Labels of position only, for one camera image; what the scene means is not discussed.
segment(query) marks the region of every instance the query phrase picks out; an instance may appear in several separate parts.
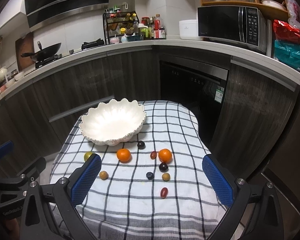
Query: stove burner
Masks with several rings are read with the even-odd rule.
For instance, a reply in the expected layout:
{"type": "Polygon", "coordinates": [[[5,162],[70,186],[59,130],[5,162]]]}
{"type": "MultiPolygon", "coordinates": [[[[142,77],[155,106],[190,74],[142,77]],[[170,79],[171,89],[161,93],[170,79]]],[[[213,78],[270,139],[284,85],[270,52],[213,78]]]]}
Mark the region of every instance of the stove burner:
{"type": "Polygon", "coordinates": [[[52,57],[46,58],[43,61],[36,62],[35,63],[35,69],[40,68],[44,65],[47,65],[47,64],[51,63],[52,61],[55,61],[55,60],[60,59],[60,58],[62,58],[62,54],[54,55],[52,57]]]}
{"type": "Polygon", "coordinates": [[[98,39],[98,40],[93,41],[93,42],[84,42],[81,46],[81,50],[103,46],[104,44],[105,44],[105,41],[102,40],[102,39],[98,39]]]}

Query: table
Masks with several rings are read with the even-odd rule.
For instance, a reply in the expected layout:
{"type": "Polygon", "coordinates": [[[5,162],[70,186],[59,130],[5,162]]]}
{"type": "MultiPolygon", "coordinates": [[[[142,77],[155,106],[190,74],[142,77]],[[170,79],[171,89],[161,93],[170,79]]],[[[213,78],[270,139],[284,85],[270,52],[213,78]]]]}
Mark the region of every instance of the table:
{"type": "MultiPolygon", "coordinates": [[[[169,101],[140,102],[145,106],[146,121],[141,132],[129,142],[117,146],[97,146],[74,125],[61,152],[56,157],[50,183],[71,173],[84,163],[87,151],[100,155],[102,168],[109,179],[99,177],[93,183],[77,211],[98,239],[206,239],[225,213],[202,171],[202,158],[210,153],[198,137],[196,117],[187,108],[169,101]],[[146,148],[139,150],[142,140],[146,148]],[[132,159],[121,163],[116,157],[120,148],[130,150],[132,159]],[[160,161],[150,153],[163,148],[172,150],[168,173],[162,180],[160,161]],[[147,172],[154,179],[146,178],[147,172]],[[168,196],[160,198],[163,187],[168,196]]],[[[58,212],[53,208],[61,231],[67,232],[58,212]]]]}

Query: wok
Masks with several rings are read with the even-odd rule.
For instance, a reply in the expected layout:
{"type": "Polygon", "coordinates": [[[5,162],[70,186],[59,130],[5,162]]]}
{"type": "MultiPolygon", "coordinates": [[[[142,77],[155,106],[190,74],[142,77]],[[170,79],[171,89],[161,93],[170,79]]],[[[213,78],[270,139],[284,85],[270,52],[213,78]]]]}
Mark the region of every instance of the wok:
{"type": "Polygon", "coordinates": [[[32,60],[34,61],[43,61],[49,57],[52,57],[53,55],[55,55],[58,50],[61,47],[61,43],[58,44],[54,44],[52,46],[49,46],[47,48],[42,49],[41,43],[40,41],[38,41],[38,47],[39,47],[39,51],[38,52],[26,52],[21,54],[21,57],[31,57],[32,60]]]}

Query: microwave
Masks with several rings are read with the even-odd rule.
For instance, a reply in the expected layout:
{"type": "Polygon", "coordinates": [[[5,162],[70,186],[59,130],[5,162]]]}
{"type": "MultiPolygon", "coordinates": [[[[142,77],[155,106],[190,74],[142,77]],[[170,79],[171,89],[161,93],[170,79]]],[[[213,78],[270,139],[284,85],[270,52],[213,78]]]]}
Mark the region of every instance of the microwave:
{"type": "Polygon", "coordinates": [[[199,36],[266,53],[267,24],[255,7],[214,5],[198,8],[199,36]]]}

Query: metal screw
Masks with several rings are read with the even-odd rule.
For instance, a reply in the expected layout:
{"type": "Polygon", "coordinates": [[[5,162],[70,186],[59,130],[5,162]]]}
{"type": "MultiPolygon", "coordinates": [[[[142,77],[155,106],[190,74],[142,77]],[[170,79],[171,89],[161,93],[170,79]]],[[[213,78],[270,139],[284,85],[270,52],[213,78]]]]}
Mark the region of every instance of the metal screw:
{"type": "Polygon", "coordinates": [[[65,184],[66,182],[67,182],[67,178],[66,177],[63,177],[63,178],[61,178],[61,179],[59,179],[58,180],[58,182],[60,183],[60,184],[65,184]]]}
{"type": "Polygon", "coordinates": [[[269,188],[273,188],[273,183],[272,183],[272,182],[267,182],[267,186],[268,186],[269,188]]]}
{"type": "Polygon", "coordinates": [[[37,185],[37,182],[36,182],[36,181],[30,182],[30,187],[35,187],[36,185],[37,185]]]}
{"type": "Polygon", "coordinates": [[[245,184],[245,180],[244,179],[237,179],[237,183],[240,184],[240,185],[243,185],[245,184]]]}

